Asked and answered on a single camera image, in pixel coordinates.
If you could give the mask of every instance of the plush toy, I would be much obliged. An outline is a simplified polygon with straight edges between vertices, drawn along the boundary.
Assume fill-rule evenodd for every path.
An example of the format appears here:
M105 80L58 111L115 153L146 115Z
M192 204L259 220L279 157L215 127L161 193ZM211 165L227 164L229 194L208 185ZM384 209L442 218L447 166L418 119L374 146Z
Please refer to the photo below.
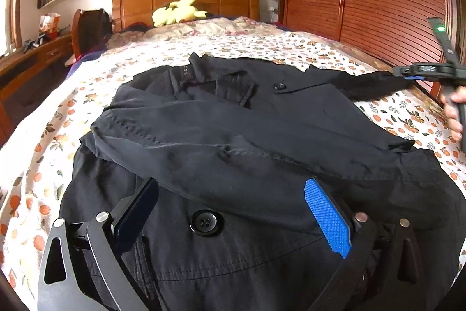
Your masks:
M196 0L180 0L179 2L171 2L168 7L161 7L154 11L152 20L154 26L161 27L181 21L188 22L196 18L206 18L207 11L197 11L193 6Z

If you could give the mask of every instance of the person's hand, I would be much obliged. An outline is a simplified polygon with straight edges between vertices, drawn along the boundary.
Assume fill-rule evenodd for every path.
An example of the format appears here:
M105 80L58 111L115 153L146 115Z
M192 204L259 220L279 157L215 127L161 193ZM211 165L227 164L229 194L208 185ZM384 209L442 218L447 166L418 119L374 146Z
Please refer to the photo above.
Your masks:
M443 109L445 111L445 116L448 118L447 124L451 130L451 137L457 141L461 140L463 133L463 126L458 121L458 113L455 108L449 106L446 103L446 98L444 95L441 96L440 100L444 104ZM455 103L466 103L466 87L459 86L456 91L451 95L451 100Z

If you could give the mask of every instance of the coat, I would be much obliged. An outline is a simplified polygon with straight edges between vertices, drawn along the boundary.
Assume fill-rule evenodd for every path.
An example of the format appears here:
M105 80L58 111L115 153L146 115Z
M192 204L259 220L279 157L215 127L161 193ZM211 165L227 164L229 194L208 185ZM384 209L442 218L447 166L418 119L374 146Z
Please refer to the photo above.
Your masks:
M432 150L352 103L411 85L388 72L302 72L193 53L189 65L151 69L118 89L81 139L60 216L90 220L152 177L158 203L122 259L154 309L307 310L342 260L304 199L317 178L353 211L410 221L433 309L457 273L466 201Z

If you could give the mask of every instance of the coat button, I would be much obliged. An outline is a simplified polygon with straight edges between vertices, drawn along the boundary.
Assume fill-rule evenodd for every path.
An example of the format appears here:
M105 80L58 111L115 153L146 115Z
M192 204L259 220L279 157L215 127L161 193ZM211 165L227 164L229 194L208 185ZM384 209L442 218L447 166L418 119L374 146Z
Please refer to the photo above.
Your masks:
M218 231L218 216L209 210L196 211L189 220L191 230L199 236L211 236Z
M273 85L273 88L275 90L285 90L287 88L287 85L285 85L284 83L276 83Z

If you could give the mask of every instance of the blue gripper pad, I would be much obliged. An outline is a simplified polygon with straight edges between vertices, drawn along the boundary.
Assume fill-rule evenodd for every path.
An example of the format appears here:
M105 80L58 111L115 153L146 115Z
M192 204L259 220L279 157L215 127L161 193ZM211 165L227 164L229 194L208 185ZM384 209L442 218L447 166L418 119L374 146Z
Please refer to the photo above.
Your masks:
M332 250L346 258L351 249L350 227L314 178L306 181L304 198Z

